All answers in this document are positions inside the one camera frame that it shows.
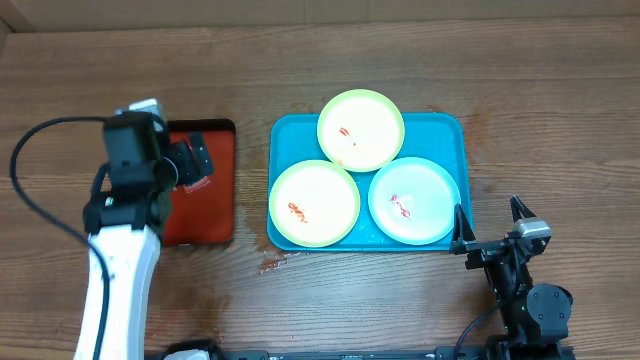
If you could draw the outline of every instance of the wooden table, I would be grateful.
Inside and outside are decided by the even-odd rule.
[[[481,270],[445,254],[296,254],[265,233],[269,132],[369,88],[402,111],[464,126],[476,233],[511,227],[511,194],[552,225],[530,263],[569,289],[581,359],[640,356],[640,18],[444,21],[10,35],[0,66],[0,357],[67,359],[80,330],[87,250],[19,202],[9,154],[30,127],[157,97],[171,119],[238,129],[235,240],[165,249],[146,349],[215,336],[225,349],[427,349],[489,308]],[[105,160],[97,125],[36,136],[19,173],[81,228]],[[469,338],[501,331],[499,319]]]

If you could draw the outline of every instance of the plate rim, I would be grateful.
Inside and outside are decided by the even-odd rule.
[[[280,191],[280,188],[282,187],[284,179],[286,179],[295,171],[300,171],[312,166],[321,166],[321,167],[326,167],[328,169],[334,170],[336,173],[341,175],[341,177],[347,180],[347,183],[349,184],[349,188],[351,188],[351,190],[353,191],[354,200],[355,200],[354,206],[356,209],[349,226],[345,228],[343,233],[340,233],[335,238],[331,238],[330,240],[327,240],[324,242],[318,242],[318,243],[308,243],[292,236],[290,232],[284,230],[284,226],[280,223],[280,220],[275,216],[275,206],[276,206],[275,194],[277,194]],[[284,236],[285,239],[291,241],[296,245],[308,247],[308,248],[325,247],[325,246],[333,245],[338,241],[344,239],[345,236],[347,236],[349,232],[351,232],[353,227],[356,225],[356,222],[360,217],[360,207],[361,207],[360,191],[358,190],[358,186],[355,180],[353,179],[353,177],[349,175],[349,173],[345,169],[341,168],[340,166],[338,166],[333,162],[326,161],[326,160],[317,160],[317,159],[304,160],[291,165],[276,178],[276,181],[273,183],[273,186],[271,187],[271,191],[269,192],[269,215],[271,216],[271,221],[275,225],[276,229],[280,232],[280,234],[282,234],[282,236]]]
[[[331,156],[329,154],[329,152],[327,151],[327,149],[324,146],[324,143],[322,141],[322,126],[326,121],[327,115],[329,114],[329,112],[336,107],[336,105],[338,105],[339,103],[349,99],[349,98],[353,98],[356,96],[365,96],[365,97],[369,97],[369,98],[373,98],[375,100],[378,100],[383,106],[385,106],[386,108],[388,108],[391,113],[393,114],[394,119],[396,120],[396,123],[398,123],[399,125],[399,132],[398,132],[398,145],[396,146],[396,149],[393,151],[392,155],[385,159],[379,166],[373,166],[370,168],[354,168],[351,166],[346,166],[346,165],[340,165],[338,162],[338,159],[334,158],[333,156]],[[334,164],[340,166],[341,168],[348,170],[348,171],[353,171],[353,172],[370,172],[370,171],[375,171],[378,169],[381,169],[383,167],[385,167],[386,165],[388,165],[389,163],[391,163],[393,161],[393,159],[396,158],[396,156],[398,156],[398,153],[400,153],[400,149],[402,149],[402,144],[404,143],[404,134],[405,134],[405,127],[404,127],[404,119],[402,117],[402,113],[400,112],[400,109],[398,109],[398,107],[396,106],[396,104],[391,101],[391,99],[389,99],[388,97],[382,95],[381,93],[377,92],[377,91],[373,91],[373,90],[368,90],[368,89],[353,89],[353,90],[348,90],[345,92],[342,92],[338,95],[336,95],[333,99],[329,100],[329,102],[322,108],[322,111],[320,111],[320,117],[318,118],[318,127],[316,129],[316,133],[318,136],[318,143],[320,144],[320,148],[322,149],[322,152],[324,153],[324,155]]]
[[[386,165],[385,167],[383,167],[382,169],[380,169],[380,171],[378,171],[376,173],[376,175],[373,177],[373,179],[371,180],[371,184],[369,184],[369,194],[367,196],[367,206],[369,207],[369,213],[371,214],[371,218],[373,219],[373,222],[378,226],[378,228],[380,230],[382,230],[383,233],[385,233],[385,235],[387,235],[388,237],[392,238],[395,241],[401,242],[403,244],[407,244],[407,245],[415,245],[415,246],[420,246],[420,245],[428,245],[428,244],[432,244],[434,242],[439,241],[440,239],[442,239],[443,237],[447,236],[447,234],[449,234],[451,232],[451,230],[453,230],[453,222],[452,222],[452,227],[450,229],[447,229],[446,231],[443,231],[440,237],[433,237],[431,239],[428,240],[421,240],[421,241],[413,241],[413,240],[406,240],[403,239],[401,237],[396,236],[395,234],[393,234],[391,231],[389,231],[389,229],[384,228],[382,226],[380,226],[380,222],[378,219],[378,216],[376,215],[377,212],[374,211],[374,207],[373,207],[373,188],[375,185],[378,184],[378,182],[380,181],[380,178],[382,176],[384,176],[385,172],[385,168],[387,168],[387,172],[389,171],[388,167],[392,166],[394,163],[397,162],[407,162],[407,163],[422,163],[422,164],[429,164],[431,166],[432,169],[438,169],[440,171],[438,171],[438,174],[442,176],[442,174],[446,174],[446,178],[445,183],[447,184],[447,186],[449,187],[450,190],[452,190],[453,192],[453,201],[454,201],[454,208],[455,208],[455,204],[460,204],[461,203],[461,196],[460,196],[460,189],[458,188],[458,184],[456,184],[455,180],[453,179],[453,177],[451,176],[451,174],[449,174],[449,172],[443,168],[442,166],[440,166],[438,163],[431,161],[429,159],[425,159],[425,158],[421,158],[421,157],[415,157],[415,156],[409,156],[409,157],[404,157],[404,158],[399,158],[396,159],[394,161],[392,161],[391,163],[389,163],[388,165]]]

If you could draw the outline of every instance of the blue rectangular tray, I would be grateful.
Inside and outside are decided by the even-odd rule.
[[[269,154],[269,193],[278,176],[288,167],[304,160],[328,160],[317,137],[318,114],[287,115],[271,130]],[[464,151],[462,127],[443,113],[403,113],[405,137],[397,158],[421,157],[442,166],[460,189],[462,209],[473,227],[469,175]],[[451,232],[428,245],[407,245],[388,237],[371,218],[368,205],[369,184],[375,171],[349,172],[360,192],[360,216],[353,230],[337,243],[322,248],[307,248],[287,240],[276,229],[267,210],[267,234],[285,251],[448,251]]]

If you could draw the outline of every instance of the round plate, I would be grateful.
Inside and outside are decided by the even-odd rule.
[[[421,158],[402,158],[382,168],[371,181],[369,209],[375,223],[391,238],[426,245],[453,229],[460,191],[440,165]]]
[[[373,171],[398,155],[404,141],[404,121],[400,110],[384,95],[350,90],[322,109],[318,141],[332,162],[349,171]]]
[[[360,193],[338,165],[307,160],[285,170],[271,188],[269,214],[280,233],[306,247],[331,245],[353,228]]]

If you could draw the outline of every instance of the red stain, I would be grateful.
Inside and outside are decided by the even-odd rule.
[[[291,213],[295,213],[300,218],[300,222],[307,223],[307,220],[304,218],[304,212],[298,208],[298,205],[289,203],[289,209],[291,209]]]
[[[340,134],[347,136],[351,141],[353,141],[353,139],[351,139],[351,134],[349,134],[349,131],[345,128],[340,128]]]
[[[389,201],[391,201],[391,203],[394,205],[398,205],[400,207],[400,215],[406,217],[407,219],[409,219],[409,221],[411,221],[411,218],[409,217],[411,216],[411,213],[409,212],[409,210],[402,207],[402,204],[400,203],[400,201],[398,201],[398,195],[391,195],[391,200]]]

